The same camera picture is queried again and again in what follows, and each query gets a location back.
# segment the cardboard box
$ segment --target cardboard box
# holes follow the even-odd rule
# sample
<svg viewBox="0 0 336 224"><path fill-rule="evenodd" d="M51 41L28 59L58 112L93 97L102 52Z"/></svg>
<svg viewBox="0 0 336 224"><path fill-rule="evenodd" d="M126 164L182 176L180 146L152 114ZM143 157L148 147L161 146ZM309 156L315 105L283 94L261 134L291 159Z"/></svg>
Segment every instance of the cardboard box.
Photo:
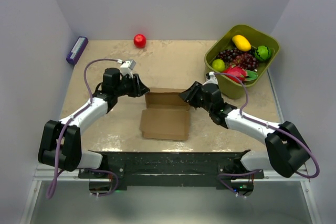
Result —
<svg viewBox="0 0 336 224"><path fill-rule="evenodd" d="M179 93L183 89L151 88L145 94L146 110L142 111L140 130L146 138L185 141L190 129L190 106Z"/></svg>

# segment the robotic arm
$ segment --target robotic arm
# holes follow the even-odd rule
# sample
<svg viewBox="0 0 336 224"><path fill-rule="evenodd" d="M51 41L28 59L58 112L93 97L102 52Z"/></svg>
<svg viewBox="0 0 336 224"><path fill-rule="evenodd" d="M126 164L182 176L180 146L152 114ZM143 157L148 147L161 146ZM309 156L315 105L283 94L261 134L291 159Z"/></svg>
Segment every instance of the robotic arm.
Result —
<svg viewBox="0 0 336 224"><path fill-rule="evenodd" d="M247 152L241 158L241 163L247 170L273 168L281 176L288 178L310 157L297 142L274 130L281 129L307 146L293 123L267 122L247 113L241 114L237 107L224 102L213 72L207 74L207 81L203 85L194 82L180 97L190 106L209 112L214 123L245 133L266 145L267 153Z"/></svg>
<svg viewBox="0 0 336 224"><path fill-rule="evenodd" d="M59 168L72 172L76 168L96 169L101 165L101 154L82 151L80 136L98 118L112 110L118 97L123 95L140 97L149 92L149 88L141 82L139 75L132 73L134 66L135 61L127 60L122 63L120 69L106 69L103 74L103 82L96 87L92 101L88 100L80 109L60 121L50 120L45 124L38 153L40 163L54 166L56 144L60 131L69 119L72 119L65 130L64 142L60 148ZM88 104L90 107L75 116Z"/></svg>

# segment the table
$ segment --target table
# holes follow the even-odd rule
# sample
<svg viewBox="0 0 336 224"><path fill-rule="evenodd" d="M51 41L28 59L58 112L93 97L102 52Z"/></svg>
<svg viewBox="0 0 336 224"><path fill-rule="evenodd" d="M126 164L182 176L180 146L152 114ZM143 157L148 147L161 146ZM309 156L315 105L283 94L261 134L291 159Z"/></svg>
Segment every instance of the table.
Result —
<svg viewBox="0 0 336 224"><path fill-rule="evenodd" d="M153 40L144 49L135 48L128 40L92 40L76 64L61 112L64 118L88 99L83 81L87 63L99 58L133 59L142 82L149 88L189 88L194 81L204 82L204 55L215 41ZM94 89L102 81L105 68L119 67L111 61L97 62L87 73ZM249 90L249 105L245 111L268 121L279 121L267 74ZM240 107L245 97L224 101ZM145 109L144 97L120 97L113 111L97 120L82 135L82 148L92 151L125 152L241 152L261 151L265 146L243 133L227 130L212 122L203 109L191 109L189 139L185 142L142 138L140 117Z"/></svg>

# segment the green basket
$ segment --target green basket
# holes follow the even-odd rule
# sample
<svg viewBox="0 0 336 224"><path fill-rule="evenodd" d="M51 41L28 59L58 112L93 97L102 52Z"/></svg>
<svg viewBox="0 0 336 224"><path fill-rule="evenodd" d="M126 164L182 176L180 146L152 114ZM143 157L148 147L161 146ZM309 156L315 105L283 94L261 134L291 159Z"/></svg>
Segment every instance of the green basket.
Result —
<svg viewBox="0 0 336 224"><path fill-rule="evenodd" d="M234 48L235 44L232 42L232 37L235 35L243 35L252 45L252 47L267 46L271 52L271 58L266 62L260 62L259 67L257 68L258 78L254 81L245 82L247 88L255 85L261 76L266 72L269 65L275 59L276 55L280 50L279 43L272 37L248 26L248 25L236 25L231 28L213 47L206 53L204 57L205 63L205 73L210 71L215 71L212 68L212 62L215 60L216 56L220 51L223 51L227 48ZM244 89L242 85L233 80L227 78L226 76L217 76L218 86L221 92L228 96L231 99L239 99L244 95Z"/></svg>

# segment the purple eraser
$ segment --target purple eraser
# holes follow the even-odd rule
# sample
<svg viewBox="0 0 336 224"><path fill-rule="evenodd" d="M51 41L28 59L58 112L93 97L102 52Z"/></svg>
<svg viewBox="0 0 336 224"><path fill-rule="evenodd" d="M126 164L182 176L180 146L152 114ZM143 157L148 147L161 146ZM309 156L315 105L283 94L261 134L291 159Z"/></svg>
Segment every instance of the purple eraser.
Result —
<svg viewBox="0 0 336 224"><path fill-rule="evenodd" d="M67 62L72 65L76 65L88 42L89 40L87 37L78 37L76 43L72 47L71 52L67 56Z"/></svg>

